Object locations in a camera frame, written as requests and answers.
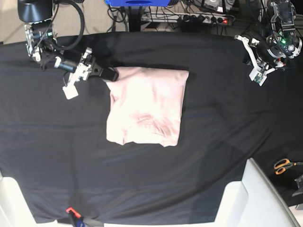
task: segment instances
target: folded pink shirt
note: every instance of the folded pink shirt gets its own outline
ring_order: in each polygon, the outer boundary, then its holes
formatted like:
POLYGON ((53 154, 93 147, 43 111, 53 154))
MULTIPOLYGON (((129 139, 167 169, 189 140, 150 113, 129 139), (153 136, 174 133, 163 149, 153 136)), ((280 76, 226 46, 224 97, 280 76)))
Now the folded pink shirt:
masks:
POLYGON ((118 67, 107 82, 110 113, 107 140, 176 146, 188 71, 118 67))

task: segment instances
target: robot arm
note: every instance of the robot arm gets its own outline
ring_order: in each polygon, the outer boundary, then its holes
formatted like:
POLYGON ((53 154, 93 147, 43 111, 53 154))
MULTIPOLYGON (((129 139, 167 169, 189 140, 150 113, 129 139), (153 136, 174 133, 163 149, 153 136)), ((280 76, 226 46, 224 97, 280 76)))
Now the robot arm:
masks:
POLYGON ((20 20, 25 22, 28 56, 40 63, 43 70, 48 63, 55 60, 55 68, 70 73, 69 79, 64 80, 62 88, 67 99, 78 96, 75 83, 81 79, 87 80, 90 76, 97 76, 104 80, 117 80, 117 72, 110 68, 102 68, 97 64, 96 58, 92 55, 92 49, 88 47, 85 53, 73 50, 83 36, 85 23, 81 9, 74 1, 18 0, 18 14, 20 20), (74 6, 81 20, 80 34, 68 46, 59 46, 53 32, 53 20, 60 3, 74 6))
POLYGON ((250 31, 243 36, 235 36, 235 39, 242 41, 254 67, 250 79, 260 86, 269 73, 283 68, 286 59, 297 57, 302 49, 302 40, 295 32, 296 11, 291 1, 268 0, 266 13, 271 16, 270 24, 257 23, 263 28, 269 27, 269 31, 263 29, 263 35, 250 31))

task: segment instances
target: white panel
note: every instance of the white panel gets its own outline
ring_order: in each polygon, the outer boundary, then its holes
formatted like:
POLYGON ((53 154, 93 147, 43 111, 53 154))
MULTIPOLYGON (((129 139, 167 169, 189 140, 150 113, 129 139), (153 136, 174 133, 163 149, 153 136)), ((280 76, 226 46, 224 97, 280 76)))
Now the white panel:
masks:
POLYGON ((118 224, 104 224, 104 227, 215 227, 214 222, 203 224, 189 224, 189 225, 166 225, 166 226, 138 226, 138 225, 118 225, 118 224))
POLYGON ((238 227, 300 226, 252 158, 246 163, 242 183, 249 198, 238 227))
POLYGON ((13 178, 3 177, 0 181, 0 210, 1 215, 5 217, 0 219, 1 227, 36 225, 19 185, 13 178))
POLYGON ((297 206, 290 207, 290 211, 294 215, 295 219, 298 221, 300 226, 303 226, 303 210, 296 210, 297 206))
POLYGON ((241 181, 229 183, 224 190, 215 219, 218 227, 235 227, 239 223, 248 201, 248 194, 241 181))

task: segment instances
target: floor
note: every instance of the floor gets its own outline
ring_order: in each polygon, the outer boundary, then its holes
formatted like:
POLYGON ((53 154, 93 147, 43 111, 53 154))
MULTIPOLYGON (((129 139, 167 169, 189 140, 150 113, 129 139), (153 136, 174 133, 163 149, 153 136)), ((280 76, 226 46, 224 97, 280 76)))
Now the floor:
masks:
MULTIPOLYGON (((103 0, 87 0, 80 6, 86 21, 85 34, 103 33, 112 26, 112 20, 107 15, 107 5, 103 0)), ((55 32, 58 36, 78 34, 78 18, 73 7, 61 5, 54 21, 55 32)), ((117 24, 117 31, 124 30, 123 24, 117 24)), ((4 44, 25 41, 24 23, 18 17, 17 0, 0 0, 0 41, 4 44)))

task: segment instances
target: orange scissors handle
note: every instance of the orange scissors handle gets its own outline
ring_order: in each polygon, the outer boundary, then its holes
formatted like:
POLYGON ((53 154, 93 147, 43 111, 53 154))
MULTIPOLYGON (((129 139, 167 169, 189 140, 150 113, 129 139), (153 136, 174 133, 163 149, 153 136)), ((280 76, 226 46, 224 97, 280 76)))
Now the orange scissors handle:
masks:
POLYGON ((303 162, 291 162, 288 158, 281 159, 274 165, 275 173, 277 175, 284 173, 287 169, 293 167, 303 165, 303 162))
POLYGON ((290 164, 290 161, 288 158, 283 158, 281 159, 280 161, 278 161, 275 165, 274 165, 274 168, 275 169, 279 169, 281 167, 284 167, 286 166, 287 164, 290 164))

